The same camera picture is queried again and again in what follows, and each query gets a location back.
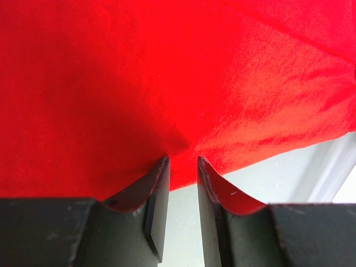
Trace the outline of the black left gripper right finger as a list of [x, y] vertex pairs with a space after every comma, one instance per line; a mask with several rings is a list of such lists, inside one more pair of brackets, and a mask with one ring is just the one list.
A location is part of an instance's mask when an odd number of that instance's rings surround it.
[[268, 206], [224, 179], [200, 156], [197, 188], [205, 266], [283, 266]]

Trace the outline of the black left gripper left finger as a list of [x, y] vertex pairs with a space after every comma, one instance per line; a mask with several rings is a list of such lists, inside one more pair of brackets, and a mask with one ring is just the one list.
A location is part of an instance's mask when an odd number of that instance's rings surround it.
[[158, 266], [162, 262], [170, 187], [163, 157], [143, 177], [94, 204], [78, 266]]

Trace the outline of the red t shirt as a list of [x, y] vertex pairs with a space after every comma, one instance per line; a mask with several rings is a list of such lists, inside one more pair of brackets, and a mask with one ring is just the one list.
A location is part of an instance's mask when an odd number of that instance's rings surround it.
[[354, 1], [2, 1], [1, 196], [104, 199], [355, 130]]

